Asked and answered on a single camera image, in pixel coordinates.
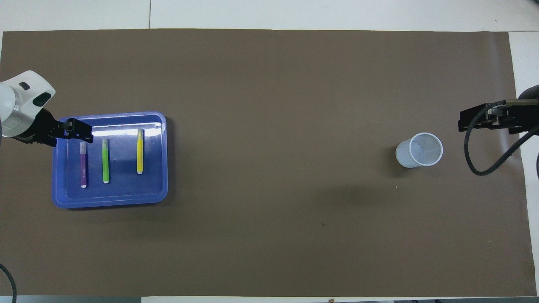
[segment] cup rim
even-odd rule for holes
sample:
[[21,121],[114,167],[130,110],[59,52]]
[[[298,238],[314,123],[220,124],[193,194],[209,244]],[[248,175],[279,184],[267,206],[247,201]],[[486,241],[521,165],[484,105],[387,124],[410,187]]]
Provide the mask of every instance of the cup rim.
[[[417,138],[418,136],[421,136],[421,135],[428,135],[428,136],[431,136],[433,137],[434,139],[436,139],[436,141],[438,142],[438,145],[440,145],[440,155],[438,156],[438,158],[436,159],[436,161],[432,162],[431,164],[424,164],[424,163],[421,163],[419,161],[416,160],[416,158],[413,157],[412,155],[412,142],[413,142],[413,139]],[[436,137],[435,135],[431,134],[431,133],[418,133],[418,134],[415,134],[411,139],[410,139],[410,142],[408,142],[408,154],[410,155],[410,158],[412,158],[412,160],[419,164],[420,166],[433,166],[434,164],[438,163],[442,157],[442,155],[444,154],[444,146],[441,144],[441,141],[440,139],[438,139],[438,137]]]

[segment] clear plastic cup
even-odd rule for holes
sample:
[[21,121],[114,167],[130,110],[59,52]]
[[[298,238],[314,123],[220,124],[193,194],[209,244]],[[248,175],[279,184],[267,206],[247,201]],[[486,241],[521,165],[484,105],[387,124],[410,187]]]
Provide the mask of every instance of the clear plastic cup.
[[407,168],[432,166],[440,161],[444,148],[440,139],[431,133],[419,133],[397,146],[395,155]]

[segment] purple marker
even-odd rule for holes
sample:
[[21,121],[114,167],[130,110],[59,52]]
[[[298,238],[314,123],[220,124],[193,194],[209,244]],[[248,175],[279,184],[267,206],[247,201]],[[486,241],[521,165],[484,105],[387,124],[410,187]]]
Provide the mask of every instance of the purple marker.
[[80,143],[80,187],[86,188],[86,142]]

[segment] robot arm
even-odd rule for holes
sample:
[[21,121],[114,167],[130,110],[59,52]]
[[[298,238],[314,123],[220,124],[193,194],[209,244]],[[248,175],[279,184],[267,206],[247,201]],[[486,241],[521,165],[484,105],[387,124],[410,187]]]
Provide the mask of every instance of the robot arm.
[[[500,129],[507,128],[509,134],[527,132],[488,169],[477,170],[470,159],[468,143],[474,128]],[[485,103],[460,112],[459,131],[464,136],[464,157],[470,170],[479,176],[486,176],[495,171],[524,142],[533,135],[539,135],[539,85],[525,90],[516,100],[501,100]],[[539,177],[539,155],[536,162]]]
[[43,108],[55,90],[43,77],[26,71],[0,82],[0,134],[18,141],[56,146],[56,138],[93,142],[92,127],[77,119],[56,121]]
[[[459,131],[465,132],[473,118],[491,103],[481,104],[460,112]],[[505,100],[504,105],[488,109],[473,128],[507,128],[509,134],[527,132],[539,125],[539,85],[520,94],[516,100]]]

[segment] brown paper mat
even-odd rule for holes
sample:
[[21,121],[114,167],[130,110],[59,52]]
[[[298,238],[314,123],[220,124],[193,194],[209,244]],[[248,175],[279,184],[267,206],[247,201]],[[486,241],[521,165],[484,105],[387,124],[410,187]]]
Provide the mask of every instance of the brown paper mat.
[[[515,95],[507,33],[7,32],[0,68],[45,77],[56,118],[169,125],[152,206],[57,209],[51,148],[2,141],[0,260],[21,294],[536,295],[520,156],[477,177],[457,132]],[[403,169],[419,132],[444,156]],[[474,132],[472,156],[516,138]]]

